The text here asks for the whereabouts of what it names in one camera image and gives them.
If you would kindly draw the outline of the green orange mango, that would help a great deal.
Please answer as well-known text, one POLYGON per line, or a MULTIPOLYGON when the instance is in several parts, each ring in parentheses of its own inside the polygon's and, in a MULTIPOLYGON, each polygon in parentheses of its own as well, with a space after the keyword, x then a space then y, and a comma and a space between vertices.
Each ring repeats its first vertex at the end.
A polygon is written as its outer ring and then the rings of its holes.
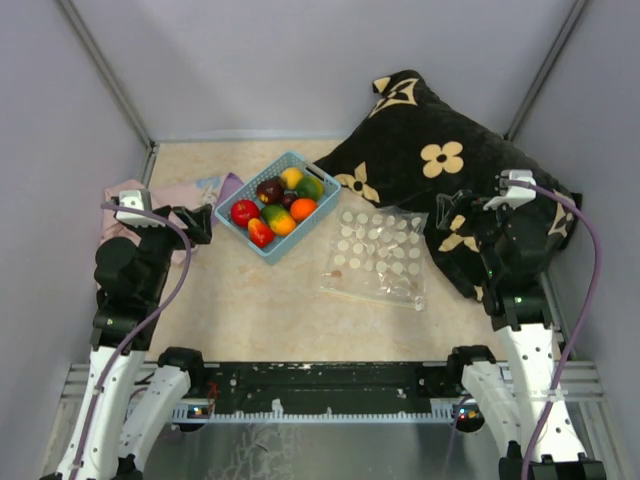
POLYGON ((288 236, 297 226, 289 211, 281 205, 266 205, 261 209, 261 216, 269 228, 280 237, 288 236))

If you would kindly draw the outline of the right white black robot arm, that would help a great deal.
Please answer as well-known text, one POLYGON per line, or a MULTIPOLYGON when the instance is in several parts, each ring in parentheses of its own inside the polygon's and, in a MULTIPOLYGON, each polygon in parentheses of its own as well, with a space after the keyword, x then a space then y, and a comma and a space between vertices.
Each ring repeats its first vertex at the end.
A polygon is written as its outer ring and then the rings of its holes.
POLYGON ((502 343, 512 382, 505 383, 486 347, 457 347, 448 387, 473 398, 501 458, 501 479, 604 479, 587 453, 565 402, 561 375, 569 354, 554 356, 551 309, 540 283, 553 248, 547 239, 573 223, 592 225, 572 198, 517 182, 492 197, 469 190, 436 198, 436 225, 468 227, 479 246, 483 305, 502 343))

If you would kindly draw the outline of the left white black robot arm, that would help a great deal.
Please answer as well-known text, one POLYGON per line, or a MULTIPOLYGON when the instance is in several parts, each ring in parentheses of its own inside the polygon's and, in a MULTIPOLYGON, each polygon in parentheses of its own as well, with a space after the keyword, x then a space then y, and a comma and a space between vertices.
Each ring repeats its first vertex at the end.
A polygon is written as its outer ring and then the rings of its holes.
POLYGON ((212 207, 165 206, 153 210, 140 200, 112 199, 102 209, 135 232, 133 242, 116 236, 97 250, 99 285, 93 319, 89 376, 66 451, 52 479, 140 479, 163 426, 186 395, 208 384, 201 352, 170 347, 149 386, 129 405, 161 312, 178 294, 162 295, 171 257, 190 255, 212 240, 212 207))

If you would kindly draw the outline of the clear dotted zip bag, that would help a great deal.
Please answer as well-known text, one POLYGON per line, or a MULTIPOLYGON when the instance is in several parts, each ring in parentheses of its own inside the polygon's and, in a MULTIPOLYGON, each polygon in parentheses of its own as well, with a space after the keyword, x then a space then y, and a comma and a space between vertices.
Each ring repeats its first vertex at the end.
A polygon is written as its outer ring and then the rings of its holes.
POLYGON ((427 219, 398 207, 341 207, 320 290, 422 311, 427 219))

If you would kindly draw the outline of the light blue plastic basket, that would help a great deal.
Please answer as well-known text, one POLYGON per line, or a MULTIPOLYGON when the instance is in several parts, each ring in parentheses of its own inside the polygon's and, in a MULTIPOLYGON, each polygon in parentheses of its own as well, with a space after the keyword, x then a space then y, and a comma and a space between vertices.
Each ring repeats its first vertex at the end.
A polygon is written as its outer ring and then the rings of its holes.
POLYGON ((237 237, 260 256, 268 265, 274 265, 282 259, 292 248, 294 248, 304 236, 308 235, 314 227, 327 217, 337 206, 340 197, 341 185, 331 175, 323 171, 312 162, 306 160, 295 151, 287 151, 268 166, 257 173, 247 183, 234 192, 229 198, 220 201, 215 210, 215 217, 219 222, 230 229, 237 237), (276 237, 264 249, 259 248, 250 239, 247 231, 237 226, 231 219, 232 205, 238 200, 251 200, 259 207, 264 204, 258 200, 256 188, 258 184, 271 177, 279 175, 287 167, 297 167, 303 173, 317 178, 323 183, 324 193, 318 201, 318 208, 309 218, 297 226, 291 234, 285 237, 276 237))

